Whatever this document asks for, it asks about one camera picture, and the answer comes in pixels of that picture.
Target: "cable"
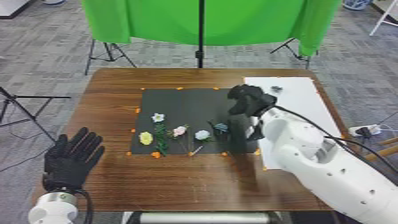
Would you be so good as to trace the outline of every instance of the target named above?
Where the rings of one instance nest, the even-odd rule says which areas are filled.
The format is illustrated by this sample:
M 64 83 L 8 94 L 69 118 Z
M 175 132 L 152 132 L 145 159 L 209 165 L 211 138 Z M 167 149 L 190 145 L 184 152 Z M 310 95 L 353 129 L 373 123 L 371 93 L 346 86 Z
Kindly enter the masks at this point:
M 337 138 L 337 137 L 334 137 L 332 135 L 330 135 L 330 133 L 325 131 L 325 129 L 319 127 L 319 125 L 298 114 L 298 113 L 295 113 L 293 111 L 289 111 L 286 108 L 282 108 L 280 106 L 273 106 L 273 108 L 277 108 L 280 111 L 284 111 L 284 112 L 287 112 L 289 114 L 293 114 L 296 117 L 300 117 L 305 121 L 307 121 L 307 123 L 319 129 L 319 131 L 326 134 L 326 138 L 330 138 L 332 140 L 334 140 L 334 142 L 335 142 L 335 144 L 341 146 L 341 148 L 350 152 L 350 154 L 362 160 L 362 161 L 366 161 L 366 159 L 362 158 L 362 156 L 360 155 L 357 155 L 357 153 L 351 151 L 351 149 L 348 148 L 348 146 L 342 144 L 342 142 L 341 141 L 344 141 L 344 142 L 350 142 L 351 144 L 355 144 L 355 145 L 358 145 L 358 146 L 362 146 L 362 148 L 371 152 L 371 154 L 374 154 L 374 156 L 378 157 L 378 159 L 382 160 L 382 162 L 385 163 L 385 165 L 389 166 L 389 168 L 390 168 L 390 170 L 396 172 L 396 174 L 398 174 L 398 170 L 396 170 L 396 168 L 394 168 L 394 166 L 390 165 L 390 163 L 387 162 L 387 160 L 382 158 L 382 156 L 378 155 L 378 153 L 373 151 L 373 149 L 369 149 L 369 147 L 367 146 L 364 146 L 360 143 L 357 143 L 355 141 L 351 141 L 351 140 L 346 140 L 346 139 L 341 139 L 341 138 Z
M 392 131 L 392 135 L 394 135 L 394 137 L 396 137 L 396 132 L 398 132 L 398 130 L 394 130 L 394 129 L 389 127 L 389 125 L 385 125 L 385 124 L 380 124 L 378 127 L 387 127 L 387 129 L 380 129 L 380 130 L 382 130 L 382 131 Z
M 385 117 L 385 119 L 376 124 L 380 125 L 396 114 L 398 114 L 398 111 Z
M 90 199 L 90 194 L 88 192 L 81 189 L 76 190 L 76 193 L 83 195 L 85 200 L 87 200 L 87 212 L 85 212 L 85 220 L 83 224 L 92 224 L 92 218 L 94 218 L 94 205 L 92 205 L 92 199 Z
M 369 153 L 376 156 L 376 158 L 382 160 L 382 162 L 385 163 L 387 167 L 390 168 L 390 170 L 396 172 L 398 174 L 398 170 L 392 166 L 392 164 L 389 163 L 389 161 L 385 160 L 385 158 L 380 156 L 380 154 L 374 152 L 374 150 L 366 146 L 362 145 L 358 142 L 348 140 L 348 139 L 342 139 L 342 138 L 335 138 L 339 141 L 344 141 L 344 142 L 350 142 L 351 144 L 358 145 L 367 151 Z
M 16 163 L 14 165 L 10 165 L 10 166 L 7 166 L 3 169 L 0 169 L 0 173 L 1 173 L 5 170 L 8 170 L 12 167 L 19 166 L 26 161 L 30 161 L 32 159 L 35 159 L 35 158 L 44 154 L 44 152 L 49 150 L 51 147 L 48 147 L 46 150 L 42 150 L 40 153 L 39 153 L 33 157 L 30 157 L 30 158 L 24 159 L 19 163 Z

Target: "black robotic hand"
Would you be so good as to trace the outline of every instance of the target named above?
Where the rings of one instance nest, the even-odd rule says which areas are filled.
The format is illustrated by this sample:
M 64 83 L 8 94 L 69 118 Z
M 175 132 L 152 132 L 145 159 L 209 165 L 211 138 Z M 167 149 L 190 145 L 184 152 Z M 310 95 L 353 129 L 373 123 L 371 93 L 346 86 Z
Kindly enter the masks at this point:
M 46 191 L 65 188 L 80 190 L 90 169 L 99 161 L 104 147 L 99 147 L 103 138 L 88 129 L 81 128 L 71 141 L 60 135 L 53 148 L 44 155 L 42 185 Z
M 236 100 L 229 114 L 245 114 L 247 117 L 259 117 L 277 103 L 277 98 L 270 94 L 264 94 L 259 87 L 248 85 L 232 87 L 227 93 L 227 99 Z

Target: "tripod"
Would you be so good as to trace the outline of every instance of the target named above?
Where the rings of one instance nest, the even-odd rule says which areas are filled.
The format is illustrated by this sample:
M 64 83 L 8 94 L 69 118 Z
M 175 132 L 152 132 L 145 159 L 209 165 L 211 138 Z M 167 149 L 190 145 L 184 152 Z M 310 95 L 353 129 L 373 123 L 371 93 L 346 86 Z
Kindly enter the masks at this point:
M 67 96 L 16 96 L 16 95 L 10 95 L 8 92 L 5 91 L 5 89 L 0 87 L 0 95 L 3 95 L 5 97 L 5 100 L 3 100 L 3 108 L 1 108 L 1 113 L 0 113 L 0 128 L 14 125 L 14 124 L 21 124 L 28 121 L 33 122 L 37 128 L 40 129 L 40 132 L 44 133 L 46 137 L 49 138 L 49 140 L 55 142 L 55 139 L 46 131 L 46 129 L 42 128 L 40 124 L 37 123 L 37 116 L 40 115 L 40 112 L 51 102 L 53 99 L 71 99 L 71 97 Z M 46 102 L 35 112 L 35 114 L 32 114 L 26 110 L 26 108 L 21 106 L 19 102 L 16 99 L 46 99 Z M 12 121 L 8 122 L 7 124 L 3 124 L 3 116 L 5 116 L 5 111 L 7 111 L 7 107 L 8 107 L 8 104 L 14 104 L 14 107 L 21 110 L 26 118 L 17 120 L 17 121 Z
M 270 54 L 273 54 L 273 53 L 280 50 L 280 48 L 286 47 L 287 50 L 289 50 L 289 52 L 291 52 L 291 54 L 293 54 L 293 56 L 295 56 L 295 58 L 296 58 L 300 61 L 305 61 L 305 69 L 309 69 L 310 56 L 307 56 L 307 58 L 305 58 L 302 55 L 298 55 L 298 54 L 295 53 L 295 51 L 293 51 L 293 49 L 291 49 L 291 47 L 289 47 L 289 43 L 293 42 L 293 40 L 295 40 L 295 38 L 291 38 L 291 39 L 284 42 L 284 44 L 277 47 L 277 49 L 270 52 Z
M 90 42 L 90 51 L 88 51 L 88 60 L 87 60 L 87 65 L 85 65 L 85 72 L 83 72 L 83 75 L 88 75 L 88 69 L 90 69 L 90 61 L 92 60 L 103 60 L 106 62 L 115 62 L 119 58 L 126 58 L 131 66 L 136 68 L 135 64 L 133 64 L 133 61 L 124 53 L 124 51 L 120 50 L 120 47 L 115 43 L 103 43 L 103 47 L 104 47 L 104 53 L 101 55 L 106 54 L 108 58 L 103 59 L 99 58 L 101 55 L 97 55 L 97 57 L 92 57 L 92 52 L 94 52 L 94 47 L 96 47 L 96 39 L 92 39 L 92 42 Z M 119 51 L 120 53 L 120 56 L 119 57 L 113 57 L 113 50 Z

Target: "green backdrop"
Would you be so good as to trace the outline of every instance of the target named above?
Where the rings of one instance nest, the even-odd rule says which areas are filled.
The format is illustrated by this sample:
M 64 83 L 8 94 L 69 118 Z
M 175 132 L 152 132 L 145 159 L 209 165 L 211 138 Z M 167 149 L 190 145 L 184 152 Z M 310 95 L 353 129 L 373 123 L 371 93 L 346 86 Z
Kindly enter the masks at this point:
M 318 50 L 341 0 L 206 0 L 206 45 L 300 40 L 300 55 Z M 92 37 L 197 44 L 199 0 L 83 0 Z

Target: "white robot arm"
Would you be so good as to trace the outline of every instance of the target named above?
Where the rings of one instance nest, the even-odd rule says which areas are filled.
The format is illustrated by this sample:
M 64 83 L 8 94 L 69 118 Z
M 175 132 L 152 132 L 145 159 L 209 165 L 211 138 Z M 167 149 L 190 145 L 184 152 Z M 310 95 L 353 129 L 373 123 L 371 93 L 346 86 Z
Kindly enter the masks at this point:
M 259 120 L 275 161 L 326 205 L 364 224 L 398 224 L 398 188 L 383 175 L 295 115 L 273 108 Z
M 71 224 L 78 215 L 76 197 L 64 192 L 40 196 L 28 212 L 30 224 Z

